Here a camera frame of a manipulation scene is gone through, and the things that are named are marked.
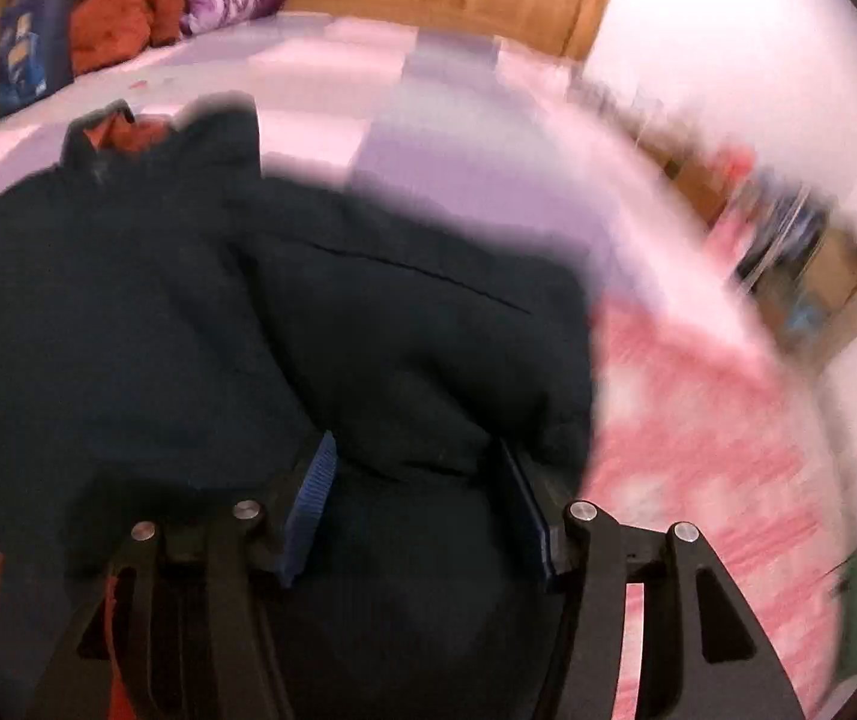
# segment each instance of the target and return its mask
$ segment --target metal pin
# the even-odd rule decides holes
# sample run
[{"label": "metal pin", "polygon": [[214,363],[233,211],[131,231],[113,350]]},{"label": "metal pin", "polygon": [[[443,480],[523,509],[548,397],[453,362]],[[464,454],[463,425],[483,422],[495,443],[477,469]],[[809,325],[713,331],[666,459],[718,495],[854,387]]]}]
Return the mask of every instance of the metal pin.
[{"label": "metal pin", "polygon": [[232,514],[235,519],[255,519],[261,510],[257,501],[238,501],[233,506]]},{"label": "metal pin", "polygon": [[135,541],[148,541],[149,538],[155,536],[155,523],[144,520],[137,522],[132,528],[132,538]]},{"label": "metal pin", "polygon": [[682,541],[689,541],[689,543],[699,538],[699,528],[696,528],[691,522],[679,522],[675,528],[672,528],[672,531],[675,532],[677,538],[681,538]]},{"label": "metal pin", "polygon": [[575,519],[580,519],[582,522],[592,522],[598,516],[598,509],[588,501],[574,502],[569,507],[569,511]]}]

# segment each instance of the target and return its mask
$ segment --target dark garment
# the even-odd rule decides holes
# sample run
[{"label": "dark garment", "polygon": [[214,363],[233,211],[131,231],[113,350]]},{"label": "dark garment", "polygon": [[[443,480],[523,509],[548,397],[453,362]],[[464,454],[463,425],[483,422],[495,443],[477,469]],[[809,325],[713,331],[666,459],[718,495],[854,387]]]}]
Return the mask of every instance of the dark garment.
[{"label": "dark garment", "polygon": [[142,153],[68,143],[0,196],[0,707],[134,522],[238,499],[315,426],[334,489],[307,574],[266,596],[297,717],[524,717],[559,607],[480,458],[506,437],[579,480],[576,279],[264,178],[257,143],[222,110]]}]

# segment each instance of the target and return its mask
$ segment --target blue bag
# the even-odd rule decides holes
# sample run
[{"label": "blue bag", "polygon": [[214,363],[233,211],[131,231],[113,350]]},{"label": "blue bag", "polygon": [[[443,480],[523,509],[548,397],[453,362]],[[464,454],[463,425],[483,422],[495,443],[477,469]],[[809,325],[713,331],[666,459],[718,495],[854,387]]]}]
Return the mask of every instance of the blue bag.
[{"label": "blue bag", "polygon": [[72,81],[73,0],[18,0],[0,15],[0,119]]}]

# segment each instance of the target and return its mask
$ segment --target wall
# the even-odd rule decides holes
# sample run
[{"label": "wall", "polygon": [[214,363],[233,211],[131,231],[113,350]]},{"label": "wall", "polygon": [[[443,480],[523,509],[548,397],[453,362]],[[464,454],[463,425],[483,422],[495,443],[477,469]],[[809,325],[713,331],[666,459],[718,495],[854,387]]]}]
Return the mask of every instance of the wall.
[{"label": "wall", "polygon": [[[709,142],[836,194],[857,220],[857,11],[848,0],[612,0],[586,64],[624,103],[637,92],[699,119]],[[857,541],[857,341],[822,384],[844,431]]]}]

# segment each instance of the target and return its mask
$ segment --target bed sheet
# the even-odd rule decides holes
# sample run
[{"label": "bed sheet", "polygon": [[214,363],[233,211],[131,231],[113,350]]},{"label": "bed sheet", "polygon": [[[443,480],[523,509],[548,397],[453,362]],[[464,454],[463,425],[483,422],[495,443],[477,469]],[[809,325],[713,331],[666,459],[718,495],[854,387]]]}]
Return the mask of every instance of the bed sheet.
[{"label": "bed sheet", "polygon": [[[55,164],[68,124],[115,100],[171,115],[244,94],[263,167],[550,253],[593,299],[598,434],[584,494],[627,524],[707,533],[809,712],[838,630],[843,545],[798,446],[747,300],[624,136],[564,100],[569,68],[499,39],[283,14],[149,50],[0,122],[0,191]],[[641,601],[628,600],[616,717],[632,714]]]}]

